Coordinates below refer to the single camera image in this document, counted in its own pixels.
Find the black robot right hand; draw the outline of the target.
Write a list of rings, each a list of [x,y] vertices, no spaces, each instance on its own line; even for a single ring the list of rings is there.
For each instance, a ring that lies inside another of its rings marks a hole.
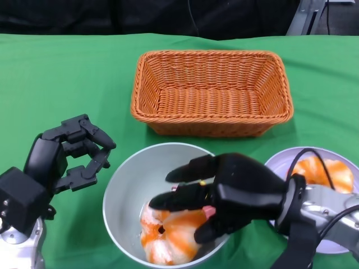
[[[238,153],[192,159],[165,179],[179,185],[152,198],[151,208],[170,212],[215,208],[215,214],[194,233],[199,244],[232,234],[254,219],[276,219],[288,189],[265,165]]]

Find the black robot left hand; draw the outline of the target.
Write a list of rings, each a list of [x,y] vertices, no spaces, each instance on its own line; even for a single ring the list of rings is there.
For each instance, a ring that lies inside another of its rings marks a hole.
[[[39,134],[27,157],[24,173],[52,197],[68,189],[95,185],[97,173],[108,169],[115,142],[83,114]]]

